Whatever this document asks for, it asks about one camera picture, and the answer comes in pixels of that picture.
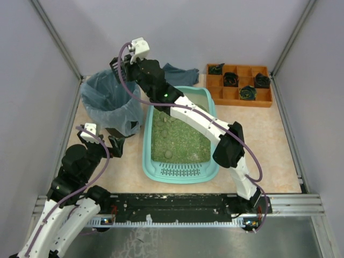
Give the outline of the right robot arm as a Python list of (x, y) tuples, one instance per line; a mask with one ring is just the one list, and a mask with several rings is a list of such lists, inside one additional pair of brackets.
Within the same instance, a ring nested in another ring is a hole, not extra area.
[(167, 83), (164, 70), (156, 60), (119, 60), (118, 76), (122, 85), (132, 81), (137, 83), (149, 98), (147, 105), (185, 122), (209, 139), (216, 147), (213, 160), (231, 173), (238, 202), (246, 209), (258, 206), (263, 194), (258, 186), (258, 182), (262, 180), (262, 168), (258, 163), (258, 179), (250, 177), (245, 154), (249, 153), (254, 161), (257, 158), (245, 144), (240, 123), (228, 124), (194, 104), (182, 91)]

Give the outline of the black trash bin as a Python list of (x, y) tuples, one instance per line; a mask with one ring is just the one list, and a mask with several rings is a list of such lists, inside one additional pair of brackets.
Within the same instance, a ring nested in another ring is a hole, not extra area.
[(115, 138), (130, 138), (132, 136), (134, 136), (134, 134), (130, 134), (130, 135), (123, 135), (121, 134), (118, 130), (116, 130), (115, 128), (106, 128), (106, 131), (113, 137)]

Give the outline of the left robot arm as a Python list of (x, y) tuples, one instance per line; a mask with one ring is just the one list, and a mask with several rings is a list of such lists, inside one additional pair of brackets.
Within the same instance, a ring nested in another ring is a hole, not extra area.
[(80, 131), (80, 144), (67, 148), (58, 175), (47, 193), (44, 209), (27, 243), (13, 257), (64, 257), (85, 225), (110, 206), (110, 192), (94, 185), (92, 174), (101, 159), (106, 163), (123, 154), (125, 140)]

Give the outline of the teal plastic litter box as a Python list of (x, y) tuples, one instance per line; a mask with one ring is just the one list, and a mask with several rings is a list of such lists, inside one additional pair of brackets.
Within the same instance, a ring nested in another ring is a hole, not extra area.
[(142, 168), (152, 180), (195, 184), (219, 171), (209, 139), (185, 122), (149, 106), (144, 130)]

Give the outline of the black litter scoop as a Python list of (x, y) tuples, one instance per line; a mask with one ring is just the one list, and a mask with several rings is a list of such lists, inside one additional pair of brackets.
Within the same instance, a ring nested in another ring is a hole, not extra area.
[(110, 68), (114, 74), (115, 79), (118, 83), (121, 83), (120, 76), (122, 77), (123, 81), (126, 82), (127, 76), (126, 76), (126, 66), (127, 66), (127, 60), (126, 59), (120, 59), (119, 57), (115, 57), (111, 60), (109, 63)]

